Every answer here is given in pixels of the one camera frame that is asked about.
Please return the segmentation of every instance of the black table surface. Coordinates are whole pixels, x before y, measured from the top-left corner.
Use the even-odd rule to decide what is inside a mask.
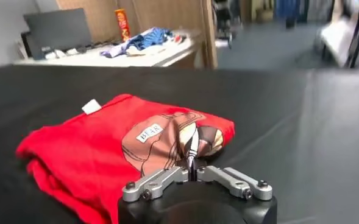
[[[267,180],[279,223],[359,223],[359,71],[0,68],[0,223],[76,223],[15,157],[43,125],[121,93],[226,117],[236,136],[213,161]]]

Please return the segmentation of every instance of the blue cloth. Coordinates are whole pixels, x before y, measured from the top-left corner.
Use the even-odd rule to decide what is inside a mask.
[[[300,16],[300,0],[276,0],[274,17],[277,19],[295,18]]]
[[[121,54],[125,54],[126,50],[131,46],[135,46],[139,51],[142,51],[152,45],[163,44],[167,40],[167,37],[171,36],[172,32],[170,30],[154,27],[144,35],[137,35],[123,44],[114,46],[108,51],[101,52],[101,55],[107,58],[114,58]]]
[[[163,44],[167,40],[167,36],[171,35],[171,31],[168,29],[154,27],[149,33],[145,35],[137,35],[129,40],[125,47],[125,51],[131,46],[135,46],[139,51],[142,51],[152,45]]]

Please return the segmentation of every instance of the white desk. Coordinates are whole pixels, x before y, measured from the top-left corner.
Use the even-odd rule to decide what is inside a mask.
[[[60,66],[100,66],[100,67],[130,67],[130,66],[161,66],[167,67],[175,62],[185,58],[186,56],[197,52],[198,57],[201,57],[199,52],[199,45],[195,41],[187,38],[183,43],[172,45],[165,48],[165,50],[154,54],[129,57],[120,55],[115,58],[106,58],[100,56],[101,51],[109,49],[111,46],[99,47],[87,51],[84,54],[68,56],[64,58],[51,60],[37,60],[30,58],[27,60],[20,60],[14,62],[15,65],[60,65]]]

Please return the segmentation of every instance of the screw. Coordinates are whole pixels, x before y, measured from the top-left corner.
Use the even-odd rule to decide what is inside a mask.
[[[267,187],[267,186],[269,186],[269,184],[266,181],[264,181],[264,180],[258,181],[258,187],[264,188],[264,187]]]
[[[150,190],[145,190],[142,194],[141,197],[146,200],[149,201],[152,198],[152,193],[150,192]]]
[[[244,197],[244,199],[246,199],[246,200],[250,200],[250,199],[252,199],[252,191],[250,190],[250,189],[245,189],[244,191],[243,191],[243,197]]]
[[[132,182],[128,182],[128,183],[126,184],[125,189],[131,190],[131,189],[133,189],[133,188],[135,188],[135,187],[136,187],[136,183],[132,181]]]

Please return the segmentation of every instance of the printed graphic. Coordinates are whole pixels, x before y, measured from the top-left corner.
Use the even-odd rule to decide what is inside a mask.
[[[194,112],[146,119],[123,138],[125,159],[141,172],[141,176],[170,168],[187,155],[185,146],[195,132],[199,135],[198,156],[214,154],[222,147],[222,132],[215,127],[197,127],[196,122],[203,119],[205,116]]]

